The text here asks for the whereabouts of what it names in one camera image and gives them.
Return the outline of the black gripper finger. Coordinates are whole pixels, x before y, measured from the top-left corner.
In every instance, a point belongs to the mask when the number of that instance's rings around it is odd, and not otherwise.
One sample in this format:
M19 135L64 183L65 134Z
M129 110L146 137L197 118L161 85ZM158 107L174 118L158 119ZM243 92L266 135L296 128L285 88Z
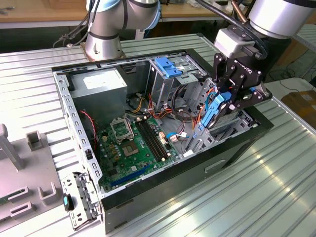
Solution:
M214 56L213 78L219 93L230 92L231 99L236 99L246 79L246 71L236 60L226 58L221 53Z
M221 105L221 115L228 115L235 111L254 106L272 98L272 94L264 85L258 85L249 89L241 89L237 93L232 92L231 99Z

